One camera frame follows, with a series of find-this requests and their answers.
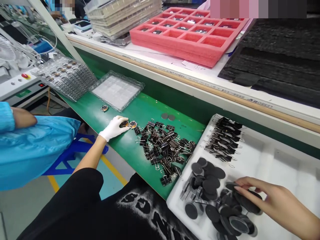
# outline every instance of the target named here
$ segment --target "blue jacket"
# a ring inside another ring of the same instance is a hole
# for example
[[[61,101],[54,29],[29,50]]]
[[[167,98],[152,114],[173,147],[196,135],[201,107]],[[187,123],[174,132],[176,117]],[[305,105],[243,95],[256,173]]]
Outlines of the blue jacket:
[[[12,110],[0,102],[0,191],[41,176],[69,147],[80,127],[67,117],[36,116],[32,127],[15,129]]]

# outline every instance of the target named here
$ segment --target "white glove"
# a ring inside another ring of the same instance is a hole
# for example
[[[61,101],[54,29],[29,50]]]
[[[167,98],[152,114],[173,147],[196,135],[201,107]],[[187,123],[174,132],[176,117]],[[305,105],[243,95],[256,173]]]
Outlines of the white glove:
[[[111,138],[114,138],[125,131],[128,131],[129,127],[120,128],[119,125],[124,122],[128,121],[128,118],[124,118],[122,116],[115,116],[109,123],[109,125],[99,133],[101,137],[103,137],[107,142],[110,141]]]

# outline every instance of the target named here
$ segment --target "blue sleeve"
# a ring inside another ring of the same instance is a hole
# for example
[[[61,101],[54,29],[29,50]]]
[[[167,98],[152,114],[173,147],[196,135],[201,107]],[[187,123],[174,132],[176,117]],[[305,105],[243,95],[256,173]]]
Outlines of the blue sleeve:
[[[0,133],[13,131],[15,122],[9,103],[0,102]]]

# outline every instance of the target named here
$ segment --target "red foam tray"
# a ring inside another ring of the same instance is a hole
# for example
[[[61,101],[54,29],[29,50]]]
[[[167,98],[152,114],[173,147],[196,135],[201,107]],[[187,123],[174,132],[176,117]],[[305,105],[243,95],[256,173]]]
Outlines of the red foam tray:
[[[247,21],[247,18],[210,18],[210,11],[171,7],[133,28],[130,35],[135,45],[212,68]]]

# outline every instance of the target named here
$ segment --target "blue chair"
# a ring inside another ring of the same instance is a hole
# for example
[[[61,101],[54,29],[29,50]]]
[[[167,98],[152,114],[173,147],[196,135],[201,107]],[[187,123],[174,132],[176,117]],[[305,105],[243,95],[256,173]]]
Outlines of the blue chair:
[[[92,143],[79,141],[80,138],[88,138]],[[72,168],[68,161],[75,160],[74,154],[76,152],[88,152],[93,143],[96,141],[94,135],[86,135],[77,133],[76,138],[72,141],[71,145],[68,149],[66,149],[54,162],[54,164],[42,175],[62,175],[62,174],[72,174],[74,168]],[[107,146],[104,147],[102,154],[106,154],[109,148]],[[66,169],[56,169],[56,167],[63,162],[66,166]]]

